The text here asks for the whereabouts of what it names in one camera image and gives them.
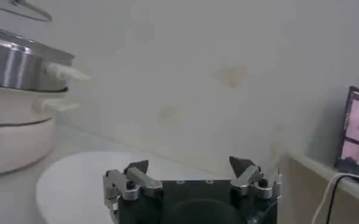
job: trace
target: metal hanger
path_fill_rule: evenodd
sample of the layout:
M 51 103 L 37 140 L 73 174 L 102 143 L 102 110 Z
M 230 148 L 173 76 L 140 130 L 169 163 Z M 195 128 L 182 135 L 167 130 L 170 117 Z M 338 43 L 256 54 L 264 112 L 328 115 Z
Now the metal hanger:
M 52 21 L 51 14 L 26 0 L 0 0 L 0 10 L 37 21 Z

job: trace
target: pot handle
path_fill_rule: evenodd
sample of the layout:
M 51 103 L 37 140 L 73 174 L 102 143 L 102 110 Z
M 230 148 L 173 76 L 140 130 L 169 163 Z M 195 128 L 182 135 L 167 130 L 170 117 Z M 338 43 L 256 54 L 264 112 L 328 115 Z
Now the pot handle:
M 46 65 L 46 73 L 59 80 L 68 81 L 73 80 L 90 80 L 91 77 L 80 72 L 70 66 L 60 65 L 57 63 L 48 63 Z
M 67 102 L 65 99 L 39 99 L 33 103 L 33 108 L 37 112 L 44 112 L 45 110 L 62 112 L 77 107 L 79 107 L 79 103 Z

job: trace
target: wall shelf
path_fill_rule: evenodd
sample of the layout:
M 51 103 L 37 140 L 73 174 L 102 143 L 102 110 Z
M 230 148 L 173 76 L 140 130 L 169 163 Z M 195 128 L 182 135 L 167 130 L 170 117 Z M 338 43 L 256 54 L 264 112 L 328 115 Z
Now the wall shelf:
M 325 164 L 319 163 L 305 155 L 301 155 L 298 153 L 288 153 L 288 156 L 302 164 L 304 167 L 312 170 L 317 175 L 325 178 L 326 180 L 331 179 L 337 171 L 330 166 L 326 166 Z M 352 180 L 342 180 L 339 184 L 339 187 L 351 194 L 355 198 L 359 199 L 359 184 Z

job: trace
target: white countertop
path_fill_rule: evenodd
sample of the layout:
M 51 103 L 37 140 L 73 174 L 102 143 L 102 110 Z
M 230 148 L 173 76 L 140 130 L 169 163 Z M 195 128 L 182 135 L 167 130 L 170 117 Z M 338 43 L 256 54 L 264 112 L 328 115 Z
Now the white countertop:
M 122 144 L 58 125 L 54 148 L 46 157 L 31 166 L 0 175 L 0 224 L 44 224 L 35 202 L 35 185 L 40 175 L 52 163 L 63 157 L 91 151 L 139 152 Z

